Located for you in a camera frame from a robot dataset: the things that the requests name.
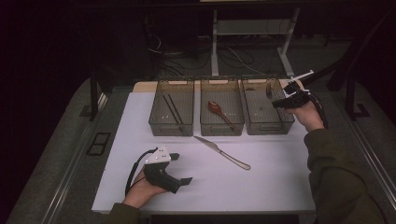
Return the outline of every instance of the clear plastic container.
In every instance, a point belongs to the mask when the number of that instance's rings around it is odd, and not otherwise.
[[[209,102],[221,113],[212,112]],[[237,77],[201,78],[201,135],[238,136],[244,129],[244,114]]]
[[[285,98],[278,79],[264,76],[242,76],[247,134],[287,134],[294,122],[293,115],[272,102]]]
[[[167,77],[158,81],[149,117],[154,136],[192,136],[194,79]]]

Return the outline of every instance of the floor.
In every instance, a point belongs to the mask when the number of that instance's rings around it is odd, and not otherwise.
[[[324,41],[322,36],[292,39],[288,57],[296,75],[311,69],[320,71],[338,60],[349,45],[348,42],[340,42],[326,47]],[[158,77],[210,76],[210,42],[202,37],[200,43],[202,51],[199,55],[186,56],[177,49],[165,52],[166,57],[159,63]],[[279,36],[220,40],[220,74],[245,75],[257,74],[258,71],[268,77],[285,78],[276,54],[276,47],[281,44]],[[359,84],[356,104],[364,105],[370,117],[351,120],[344,110],[345,88],[339,92],[328,91],[326,83],[330,77],[331,74],[322,77],[306,88],[322,100],[330,129],[361,168],[389,223],[395,223],[396,190],[392,180],[396,179],[393,162],[396,158],[393,150],[396,128]],[[89,80],[81,83],[15,206],[9,224],[26,223],[26,220],[29,223],[59,224],[100,223],[105,220],[106,216],[94,213],[91,207],[131,89],[128,86],[116,87],[111,94],[104,95],[99,114],[90,121],[86,111],[90,104]],[[102,156],[86,155],[96,133],[110,133],[105,152]],[[298,219],[301,224],[310,224],[315,215],[301,214]]]

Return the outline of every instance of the person's right hand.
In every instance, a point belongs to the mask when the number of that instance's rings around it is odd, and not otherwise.
[[[312,132],[315,129],[324,129],[323,121],[320,118],[317,108],[311,101],[297,108],[285,109],[285,111],[294,114],[308,132]]]

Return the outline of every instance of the dark background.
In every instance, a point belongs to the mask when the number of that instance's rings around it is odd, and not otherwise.
[[[148,13],[153,19],[150,27],[143,23]],[[252,15],[249,10],[222,13],[224,17]],[[364,35],[382,13],[382,7],[373,10],[366,5],[346,5],[341,10],[339,6],[305,6],[295,35]],[[193,51],[196,36],[211,35],[211,21],[211,10],[87,14],[73,1],[2,0],[0,223],[7,220],[69,100],[92,72],[106,92],[113,86],[150,80],[158,68],[146,51],[148,33],[164,36],[169,45],[190,43],[186,50]],[[395,21],[392,13],[353,70],[392,120],[396,113],[396,66],[390,66],[396,63]],[[174,24],[185,29],[176,29]],[[382,76],[373,81],[369,77],[377,71]]]

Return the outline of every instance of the hand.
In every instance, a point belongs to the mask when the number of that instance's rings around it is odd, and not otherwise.
[[[323,121],[320,118],[317,108],[311,101],[297,108],[285,109],[285,111],[294,114],[308,132],[312,132],[315,129],[324,129]]]
[[[151,185],[145,178],[143,169],[144,167],[134,179],[133,186],[129,190],[122,203],[128,204],[135,208],[140,208],[157,194],[166,192],[165,189]]]

